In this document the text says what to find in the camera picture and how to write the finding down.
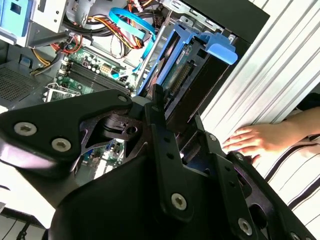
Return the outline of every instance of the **sleeve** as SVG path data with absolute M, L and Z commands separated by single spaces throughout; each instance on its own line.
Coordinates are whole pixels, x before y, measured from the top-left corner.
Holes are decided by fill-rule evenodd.
M 316 92 L 309 93 L 297 106 L 301 111 L 320 107 L 320 94 Z

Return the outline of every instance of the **white wall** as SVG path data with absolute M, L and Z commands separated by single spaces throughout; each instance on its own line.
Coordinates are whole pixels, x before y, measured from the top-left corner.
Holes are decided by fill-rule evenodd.
M 250 1 L 270 18 L 201 116 L 220 141 L 282 121 L 320 82 L 320 1 Z
M 0 215 L 0 239 L 2 239 L 5 236 L 5 234 L 9 231 L 11 226 L 14 224 L 14 222 L 15 219 L 6 218 Z M 16 240 L 19 232 L 22 230 L 24 226 L 24 222 L 17 221 L 4 240 Z M 29 226 L 26 232 L 26 240 L 41 240 L 45 230 L 39 227 Z

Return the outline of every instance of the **blue plastic tab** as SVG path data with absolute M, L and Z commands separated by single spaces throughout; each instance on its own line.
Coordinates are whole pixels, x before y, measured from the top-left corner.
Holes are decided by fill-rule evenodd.
M 0 0 L 0 27 L 17 37 L 27 33 L 33 0 Z
M 238 60 L 236 48 L 230 44 L 230 40 L 221 33 L 202 32 L 198 36 L 206 42 L 205 51 L 212 56 L 232 65 Z

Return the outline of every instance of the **metal frame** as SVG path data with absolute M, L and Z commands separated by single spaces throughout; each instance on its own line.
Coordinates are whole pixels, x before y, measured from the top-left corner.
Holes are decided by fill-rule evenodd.
M 31 20 L 54 33 L 58 33 L 65 15 L 67 0 L 36 0 Z

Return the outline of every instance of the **white striped fabric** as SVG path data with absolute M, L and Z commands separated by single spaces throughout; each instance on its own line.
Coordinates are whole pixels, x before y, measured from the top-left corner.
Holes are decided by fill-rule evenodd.
M 255 167 L 320 240 L 320 137 L 304 139 Z

